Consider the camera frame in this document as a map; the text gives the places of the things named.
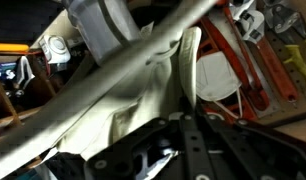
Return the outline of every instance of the white plastic part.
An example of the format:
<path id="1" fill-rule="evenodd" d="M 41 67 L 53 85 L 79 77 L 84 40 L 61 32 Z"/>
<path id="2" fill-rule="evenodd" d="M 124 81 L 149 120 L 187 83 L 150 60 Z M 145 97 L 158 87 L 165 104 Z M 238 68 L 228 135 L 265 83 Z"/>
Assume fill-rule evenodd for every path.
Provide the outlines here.
<path id="1" fill-rule="evenodd" d="M 242 116 L 239 91 L 241 82 L 223 52 L 202 56 L 197 62 L 196 76 L 196 94 L 205 101 L 214 102 L 225 112 L 237 119 L 238 116 L 218 102 L 236 92 L 240 117 Z"/>
<path id="2" fill-rule="evenodd" d="M 183 34 L 179 54 L 181 85 L 191 106 L 196 105 L 196 56 L 202 31 L 198 27 L 190 28 Z"/>
<path id="3" fill-rule="evenodd" d="M 44 35 L 39 44 L 49 64 L 66 63 L 71 58 L 65 41 L 60 36 Z"/>
<path id="4" fill-rule="evenodd" d="M 22 88 L 25 89 L 34 77 L 29 60 L 22 56 L 17 66 L 16 83 L 20 85 L 24 81 Z"/>

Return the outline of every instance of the screw head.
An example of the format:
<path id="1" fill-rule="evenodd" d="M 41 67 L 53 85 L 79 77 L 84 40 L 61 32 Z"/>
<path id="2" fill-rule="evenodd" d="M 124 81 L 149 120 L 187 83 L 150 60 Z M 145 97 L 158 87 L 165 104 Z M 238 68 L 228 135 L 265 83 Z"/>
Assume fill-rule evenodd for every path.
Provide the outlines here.
<path id="1" fill-rule="evenodd" d="M 281 29 L 282 28 L 282 24 L 278 24 L 275 26 L 276 29 Z"/>
<path id="2" fill-rule="evenodd" d="M 160 124 L 160 125 L 164 125 L 164 124 L 166 124 L 166 122 L 165 122 L 164 120 L 160 120 L 160 121 L 159 121 L 159 124 Z"/>
<path id="3" fill-rule="evenodd" d="M 292 16 L 293 19 L 297 19 L 297 18 L 299 18 L 299 17 L 300 17 L 300 14 L 299 14 L 299 13 L 295 13 L 295 14 L 293 14 L 293 16 Z"/>
<path id="4" fill-rule="evenodd" d="M 278 7 L 275 8 L 276 12 L 280 12 L 281 10 L 282 10 L 281 6 L 278 6 Z"/>
<path id="5" fill-rule="evenodd" d="M 21 96 L 23 96 L 24 95 L 24 91 L 23 90 L 17 90 L 16 92 L 15 92 L 15 96 L 16 97 L 21 97 Z"/>
<path id="6" fill-rule="evenodd" d="M 105 160 L 99 160 L 94 164 L 94 167 L 96 169 L 103 169 L 106 167 L 106 165 L 107 165 L 107 162 Z"/>
<path id="7" fill-rule="evenodd" d="M 246 120 L 241 119 L 241 120 L 238 120 L 237 123 L 239 123 L 242 126 L 245 126 L 247 125 L 248 122 Z"/>
<path id="8" fill-rule="evenodd" d="M 11 91 L 6 91 L 5 94 L 6 94 L 7 97 L 11 97 L 12 96 L 12 92 Z"/>
<path id="9" fill-rule="evenodd" d="M 185 120 L 192 120 L 192 117 L 191 117 L 190 115 L 185 115 L 185 116 L 184 116 L 184 119 L 185 119 Z"/>
<path id="10" fill-rule="evenodd" d="M 204 174 L 199 174 L 196 176 L 195 180 L 210 180 L 210 178 Z"/>
<path id="11" fill-rule="evenodd" d="M 216 116 L 215 116 L 215 115 L 209 115 L 209 118 L 210 118 L 211 120 L 215 120 L 215 119 L 216 119 Z"/>

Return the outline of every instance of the pegboard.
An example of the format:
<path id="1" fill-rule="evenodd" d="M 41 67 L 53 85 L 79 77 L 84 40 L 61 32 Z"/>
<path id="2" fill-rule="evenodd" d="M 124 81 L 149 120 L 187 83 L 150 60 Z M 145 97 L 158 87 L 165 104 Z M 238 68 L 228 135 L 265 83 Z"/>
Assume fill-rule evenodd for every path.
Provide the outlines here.
<path id="1" fill-rule="evenodd" d="M 258 0 L 258 10 L 263 11 L 263 2 L 262 0 Z M 296 9 L 302 13 L 306 20 L 306 0 L 296 1 Z M 213 9 L 209 13 L 210 20 L 214 23 L 214 25 L 217 26 L 217 28 L 221 31 L 223 36 L 228 40 L 229 44 L 232 46 L 233 50 L 236 52 L 236 54 L 239 57 L 242 57 L 242 54 L 239 50 L 238 44 L 236 42 L 235 35 L 233 34 L 233 30 L 228 25 L 228 21 L 225 20 L 223 13 L 221 13 L 220 9 Z M 266 27 L 266 38 L 270 42 L 271 46 L 273 47 L 274 51 L 276 52 L 277 56 L 281 61 L 284 61 L 288 58 L 290 58 L 290 55 L 285 48 L 284 44 L 274 35 L 273 32 L 269 30 L 267 25 Z M 306 62 L 306 43 L 303 39 L 300 38 L 300 36 L 294 31 L 294 39 L 296 40 L 297 44 L 301 47 L 301 53 L 302 56 Z M 267 71 L 267 69 L 264 66 L 263 60 L 259 54 L 258 49 L 255 47 L 254 44 L 251 42 L 247 42 L 247 46 L 250 49 L 250 52 L 252 53 L 255 62 L 260 68 L 261 73 L 263 74 L 265 80 L 262 81 L 262 85 L 264 87 L 264 84 L 268 84 L 271 89 L 269 91 L 274 96 L 273 101 L 274 105 L 272 105 L 270 108 L 270 112 L 266 113 L 264 116 L 257 112 L 259 116 L 259 122 L 262 124 L 271 124 L 276 122 L 283 122 L 284 120 L 289 120 L 290 118 L 297 117 L 303 114 L 306 114 L 306 81 L 305 78 L 297 71 L 294 64 L 285 64 L 284 67 L 286 68 L 287 72 L 289 73 L 291 79 L 293 80 L 294 85 L 297 87 L 298 94 L 299 94 L 299 100 L 295 103 L 290 103 L 280 96 L 278 93 L 273 81 L 270 78 L 270 75 Z"/>
<path id="2" fill-rule="evenodd" d="M 306 0 L 291 0 L 291 2 L 294 4 L 294 7 L 302 13 L 305 21 L 306 21 Z M 280 60 L 284 61 L 290 57 L 288 51 L 286 50 L 284 44 L 271 32 L 268 30 L 266 26 L 266 37 L 270 41 L 274 51 L 280 58 Z M 299 35 L 294 31 L 294 39 L 296 40 L 297 44 L 301 47 L 301 53 L 302 56 L 306 62 L 306 43 L 303 39 L 299 37 Z M 251 48 L 251 51 L 253 52 L 253 55 L 255 57 L 259 57 L 259 53 L 254 50 L 254 48 Z M 262 69 L 262 72 L 265 77 L 269 77 L 268 71 L 263 68 L 263 62 L 261 60 L 258 60 L 258 65 Z M 297 71 L 294 64 L 285 64 L 285 68 L 289 72 L 290 77 L 292 78 L 294 84 L 297 87 L 298 93 L 299 93 L 299 100 L 296 103 L 289 103 L 281 98 L 281 96 L 278 94 L 277 90 L 275 89 L 275 86 L 270 78 L 266 78 L 270 86 L 272 87 L 272 90 L 275 94 L 275 96 L 278 99 L 278 102 L 281 106 L 280 111 L 277 111 L 269 116 L 262 117 L 260 119 L 260 123 L 262 124 L 271 124 L 283 120 L 290 119 L 292 117 L 300 116 L 302 114 L 306 113 L 306 80 L 305 78 Z"/>

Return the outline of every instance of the white fabric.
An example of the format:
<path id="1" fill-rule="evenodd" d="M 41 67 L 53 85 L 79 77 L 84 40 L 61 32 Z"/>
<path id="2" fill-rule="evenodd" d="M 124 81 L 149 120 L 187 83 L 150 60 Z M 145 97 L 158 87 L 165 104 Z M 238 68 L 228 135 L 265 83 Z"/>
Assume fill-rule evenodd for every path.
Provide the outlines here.
<path id="1" fill-rule="evenodd" d="M 196 56 L 201 35 L 198 27 L 188 29 L 183 34 L 179 54 L 181 85 L 193 108 L 196 105 Z"/>
<path id="2" fill-rule="evenodd" d="M 154 56 L 154 61 L 125 77 L 69 130 L 58 143 L 59 151 L 81 154 L 87 160 L 149 120 L 155 117 L 167 118 L 177 111 L 178 99 L 182 95 L 175 77 L 179 76 L 177 61 L 182 59 L 193 64 L 190 61 L 195 61 L 200 32 L 198 28 L 185 31 L 182 44 L 192 50 L 181 51 L 183 57 L 173 56 L 173 63 L 169 59 L 168 56 L 179 47 L 175 44 L 175 48 L 164 55 Z M 192 69 L 186 70 L 186 75 L 194 77 Z"/>

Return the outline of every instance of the white circular piece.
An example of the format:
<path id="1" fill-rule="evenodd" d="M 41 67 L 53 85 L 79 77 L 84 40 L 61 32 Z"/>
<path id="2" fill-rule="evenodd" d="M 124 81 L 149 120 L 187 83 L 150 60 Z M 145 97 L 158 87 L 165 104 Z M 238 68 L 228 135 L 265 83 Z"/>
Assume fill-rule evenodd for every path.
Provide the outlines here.
<path id="1" fill-rule="evenodd" d="M 223 52 L 203 56 L 196 65 L 196 94 L 205 101 L 219 101 L 241 86 Z"/>
<path id="2" fill-rule="evenodd" d="M 100 160 L 100 161 L 97 161 L 95 163 L 95 168 L 96 169 L 103 169 L 103 168 L 106 167 L 106 165 L 107 165 L 107 162 L 105 160 Z"/>
<path id="3" fill-rule="evenodd" d="M 196 176 L 195 180 L 210 180 L 208 176 L 205 176 L 204 174 L 200 174 Z"/>
<path id="4" fill-rule="evenodd" d="M 50 45 L 51 49 L 53 51 L 55 51 L 56 53 L 58 53 L 58 54 L 65 53 L 66 45 L 65 45 L 65 42 L 61 38 L 55 37 L 55 36 L 51 37 L 49 39 L 49 43 L 50 43 L 49 45 Z"/>

